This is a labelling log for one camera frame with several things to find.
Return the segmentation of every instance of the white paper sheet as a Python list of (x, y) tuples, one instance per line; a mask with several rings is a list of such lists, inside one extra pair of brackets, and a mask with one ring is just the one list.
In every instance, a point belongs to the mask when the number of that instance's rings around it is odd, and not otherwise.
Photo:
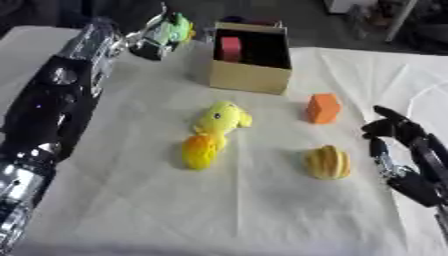
[[(22, 27), (0, 41), (1, 113), (74, 34)], [(448, 143), (439, 111), (448, 104), (447, 58), (292, 49), (288, 90), (273, 96), (202, 85), (209, 53), (191, 43), (162, 63), (121, 57), (16, 255), (446, 254), (431, 210), (380, 182), (359, 128), (376, 118), (373, 104), (407, 113), (413, 102), (409, 114)], [(319, 92), (338, 95), (336, 123), (305, 121), (306, 103)], [(229, 134), (209, 170), (186, 171), (179, 144), (217, 100), (247, 110), (253, 127)], [(350, 177), (305, 174), (301, 154), (325, 144), (349, 153)], [(409, 160), (394, 147), (397, 159)]]

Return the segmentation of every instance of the foam cube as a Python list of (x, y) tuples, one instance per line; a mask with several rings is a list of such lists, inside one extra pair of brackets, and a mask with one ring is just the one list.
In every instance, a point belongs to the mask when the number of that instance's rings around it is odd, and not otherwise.
[(238, 37), (221, 38), (222, 59), (224, 61), (239, 62), (241, 59), (241, 41)]
[(306, 112), (308, 119), (314, 124), (327, 124), (336, 119), (341, 110), (336, 95), (333, 93), (314, 94), (311, 97)]

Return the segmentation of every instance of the metal robotic arm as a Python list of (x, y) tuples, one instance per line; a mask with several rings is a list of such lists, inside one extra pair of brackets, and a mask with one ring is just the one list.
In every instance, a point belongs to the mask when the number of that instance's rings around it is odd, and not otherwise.
[[(395, 111), (375, 106), (384, 116), (362, 127), (370, 140), (370, 156), (386, 183), (425, 207), (436, 207), (436, 219), (448, 241), (448, 151), (434, 134), (426, 133), (417, 123)], [(418, 172), (406, 165), (396, 165), (380, 137), (391, 137), (410, 150)]]
[(138, 55), (139, 46), (170, 22), (170, 15), (162, 5), (162, 13), (128, 35), (108, 19), (94, 19), (40, 68), (12, 103), (1, 129), (0, 255), (13, 249), (58, 163), (75, 149), (115, 60), (129, 48)]

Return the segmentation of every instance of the plush toy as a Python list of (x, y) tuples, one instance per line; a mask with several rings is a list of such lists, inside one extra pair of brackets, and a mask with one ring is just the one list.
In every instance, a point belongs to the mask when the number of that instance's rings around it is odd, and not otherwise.
[(321, 180), (335, 180), (350, 174), (350, 159), (347, 153), (334, 146), (311, 150), (305, 157), (308, 173)]
[(234, 103), (216, 102), (194, 126), (197, 135), (183, 143), (183, 161), (195, 170), (209, 167), (216, 153), (226, 146), (225, 135), (237, 127), (251, 125), (252, 117)]

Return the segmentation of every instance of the open box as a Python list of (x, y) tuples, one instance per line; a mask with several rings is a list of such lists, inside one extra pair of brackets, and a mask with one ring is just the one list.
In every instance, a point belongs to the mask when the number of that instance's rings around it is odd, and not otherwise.
[[(240, 39), (242, 51), (239, 62), (222, 60), (222, 37)], [(286, 28), (216, 24), (211, 87), (281, 94), (288, 85), (291, 71)]]

